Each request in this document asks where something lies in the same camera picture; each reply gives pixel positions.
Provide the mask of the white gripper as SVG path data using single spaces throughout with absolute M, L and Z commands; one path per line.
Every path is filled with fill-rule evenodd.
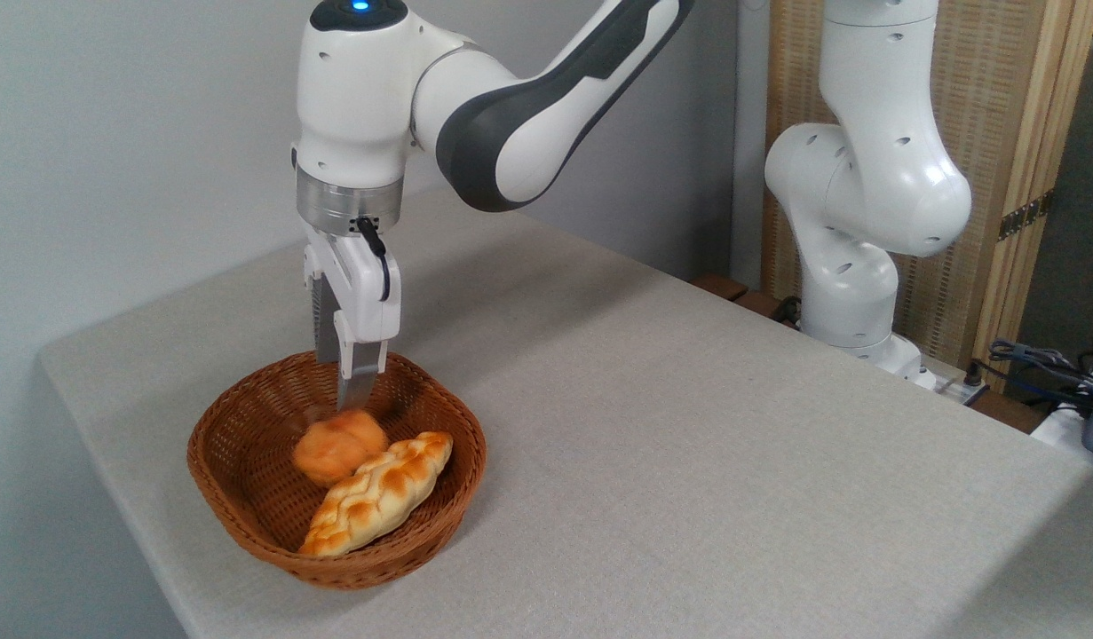
M 339 412 L 365 409 L 386 368 L 387 340 L 400 332 L 399 264 L 368 224 L 354 236 L 302 227 L 308 239 L 304 280 L 312 289 L 316 360 L 338 360 Z

